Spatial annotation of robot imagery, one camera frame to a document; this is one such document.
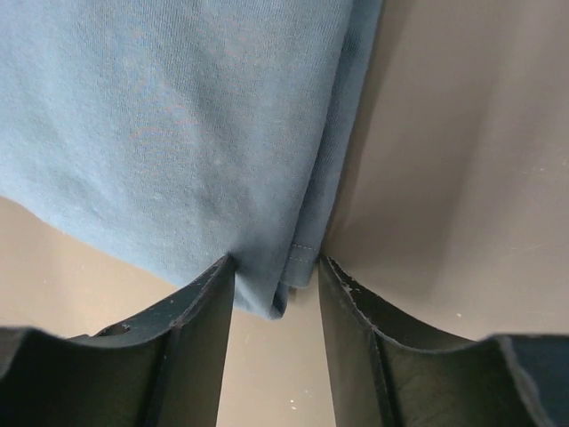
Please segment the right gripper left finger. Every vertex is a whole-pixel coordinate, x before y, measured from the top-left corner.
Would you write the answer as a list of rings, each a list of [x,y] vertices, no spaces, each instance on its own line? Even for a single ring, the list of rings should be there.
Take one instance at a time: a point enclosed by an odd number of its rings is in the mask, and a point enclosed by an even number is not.
[[[96,335],[1,330],[4,426],[213,426],[235,268],[197,279]]]

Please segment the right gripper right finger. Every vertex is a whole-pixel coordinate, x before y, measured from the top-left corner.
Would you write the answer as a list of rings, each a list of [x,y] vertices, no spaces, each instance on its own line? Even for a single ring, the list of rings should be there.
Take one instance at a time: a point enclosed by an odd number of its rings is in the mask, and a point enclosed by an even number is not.
[[[568,339],[430,326],[318,265],[325,353],[339,426],[565,426]]]

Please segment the grey-blue t shirt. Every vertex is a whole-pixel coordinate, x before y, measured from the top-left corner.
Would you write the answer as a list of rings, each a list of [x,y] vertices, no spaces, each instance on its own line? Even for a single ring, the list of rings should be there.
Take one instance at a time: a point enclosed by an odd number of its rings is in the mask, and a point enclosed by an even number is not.
[[[4,1],[1,194],[177,286],[225,254],[235,304],[309,282],[379,1]]]

